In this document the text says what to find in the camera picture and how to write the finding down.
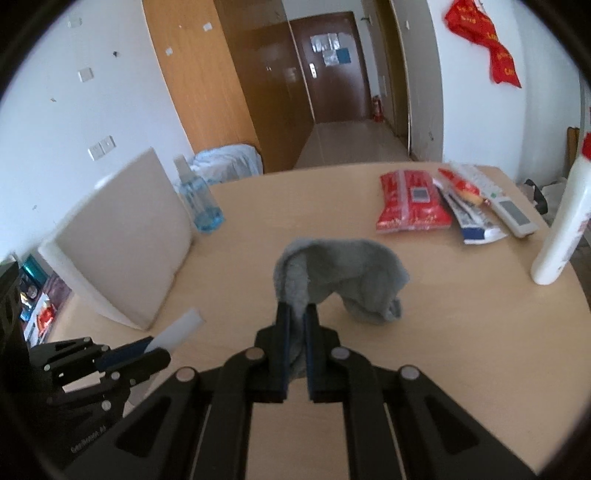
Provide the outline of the red wet wipes pack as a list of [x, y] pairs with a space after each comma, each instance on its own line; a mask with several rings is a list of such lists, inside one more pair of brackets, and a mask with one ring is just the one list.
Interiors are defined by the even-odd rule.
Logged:
[[384, 208], [376, 223], [377, 232], [429, 231], [451, 227], [452, 216], [427, 171], [396, 170], [382, 175], [380, 182]]

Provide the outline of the red fire extinguisher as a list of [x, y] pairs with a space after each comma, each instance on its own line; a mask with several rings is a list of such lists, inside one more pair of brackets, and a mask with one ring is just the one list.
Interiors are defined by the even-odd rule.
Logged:
[[377, 123], [381, 123], [384, 121], [384, 113], [383, 113], [383, 106], [381, 102], [381, 97], [379, 95], [372, 97], [373, 103], [373, 120]]

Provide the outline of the blue spray bottle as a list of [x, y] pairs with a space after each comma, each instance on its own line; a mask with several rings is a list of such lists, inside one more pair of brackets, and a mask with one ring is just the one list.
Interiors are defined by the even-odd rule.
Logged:
[[224, 222], [221, 207], [217, 204], [204, 178], [190, 169], [183, 156], [174, 159], [179, 177], [179, 193], [194, 226], [200, 233], [211, 234]]

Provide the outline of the red snack sachet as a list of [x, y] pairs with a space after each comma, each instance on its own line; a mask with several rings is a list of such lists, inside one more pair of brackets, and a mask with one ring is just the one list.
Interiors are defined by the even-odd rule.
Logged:
[[446, 168], [438, 169], [447, 187], [450, 187], [461, 199], [475, 206], [481, 206], [485, 203], [485, 197], [480, 189], [464, 177]]

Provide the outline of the white lotion pump bottle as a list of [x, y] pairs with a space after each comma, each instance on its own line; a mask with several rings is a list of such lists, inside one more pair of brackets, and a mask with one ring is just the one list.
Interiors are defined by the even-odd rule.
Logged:
[[530, 275], [537, 285], [554, 283], [570, 261], [590, 220], [590, 133], [575, 160], [556, 217]]

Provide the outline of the red orange snack packet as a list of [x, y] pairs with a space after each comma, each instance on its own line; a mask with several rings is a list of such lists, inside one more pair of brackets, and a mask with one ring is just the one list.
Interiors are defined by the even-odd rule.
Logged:
[[36, 325], [40, 335], [43, 335], [55, 318], [55, 308], [49, 304], [41, 308], [36, 318]]

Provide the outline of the grey cloth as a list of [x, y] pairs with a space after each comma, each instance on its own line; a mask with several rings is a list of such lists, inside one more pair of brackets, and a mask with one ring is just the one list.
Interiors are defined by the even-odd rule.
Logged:
[[356, 320], [377, 325], [403, 316], [401, 290], [410, 275], [393, 250], [367, 239], [298, 238], [283, 250], [273, 270], [276, 299], [290, 306], [288, 378], [307, 376], [304, 313], [332, 294]]

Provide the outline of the white remote control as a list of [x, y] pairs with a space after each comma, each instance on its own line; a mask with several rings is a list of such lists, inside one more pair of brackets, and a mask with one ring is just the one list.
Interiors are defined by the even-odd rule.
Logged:
[[480, 190], [481, 196], [516, 238], [523, 239], [538, 231], [538, 225], [477, 166], [459, 163], [451, 163], [450, 166]]

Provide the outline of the white foam strip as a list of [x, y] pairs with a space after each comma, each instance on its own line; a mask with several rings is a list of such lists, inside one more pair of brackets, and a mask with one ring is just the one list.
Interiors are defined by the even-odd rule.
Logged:
[[[153, 338], [147, 344], [144, 353], [147, 354], [160, 348], [172, 355], [203, 323], [204, 318], [201, 317], [198, 310], [193, 308], [187, 310], [181, 317]], [[146, 396], [156, 376], [157, 373], [151, 374], [147, 380], [131, 388], [128, 402], [133, 407], [137, 406]]]

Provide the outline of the red hanging bags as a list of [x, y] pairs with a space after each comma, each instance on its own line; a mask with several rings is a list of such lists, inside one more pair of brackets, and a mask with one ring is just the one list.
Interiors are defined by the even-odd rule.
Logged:
[[500, 42], [493, 21], [475, 1], [453, 1], [444, 21], [451, 32], [489, 52], [490, 76], [496, 84], [522, 88], [513, 56]]

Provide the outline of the dark brown entrance door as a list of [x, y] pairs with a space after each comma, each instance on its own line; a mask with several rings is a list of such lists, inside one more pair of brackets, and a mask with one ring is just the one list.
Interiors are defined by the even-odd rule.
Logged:
[[315, 123], [370, 118], [370, 84], [352, 11], [290, 21]]

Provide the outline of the light blue covered bundle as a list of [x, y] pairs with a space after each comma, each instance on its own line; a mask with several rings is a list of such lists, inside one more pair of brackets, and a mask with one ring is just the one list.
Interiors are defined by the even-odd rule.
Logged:
[[190, 168], [208, 184], [228, 183], [263, 175], [263, 159], [247, 144], [202, 150], [188, 160]]

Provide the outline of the white styrofoam box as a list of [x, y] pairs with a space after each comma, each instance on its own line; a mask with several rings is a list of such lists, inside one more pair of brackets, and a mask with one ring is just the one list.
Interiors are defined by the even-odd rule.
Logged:
[[148, 149], [101, 180], [38, 251], [98, 314], [147, 330], [192, 240], [185, 207]]

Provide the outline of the blue white toothpaste tube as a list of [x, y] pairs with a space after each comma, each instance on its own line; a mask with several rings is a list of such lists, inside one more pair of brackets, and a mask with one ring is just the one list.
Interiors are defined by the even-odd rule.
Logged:
[[486, 245], [507, 237], [502, 228], [492, 222], [479, 206], [463, 200], [448, 183], [435, 180], [435, 185], [453, 212], [466, 245]]

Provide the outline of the white wall socket plate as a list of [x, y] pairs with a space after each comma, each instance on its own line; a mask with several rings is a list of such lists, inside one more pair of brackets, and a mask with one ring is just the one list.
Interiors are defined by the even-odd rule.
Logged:
[[97, 161], [104, 157], [116, 148], [116, 144], [112, 136], [107, 136], [98, 143], [90, 146], [87, 152], [92, 161]]

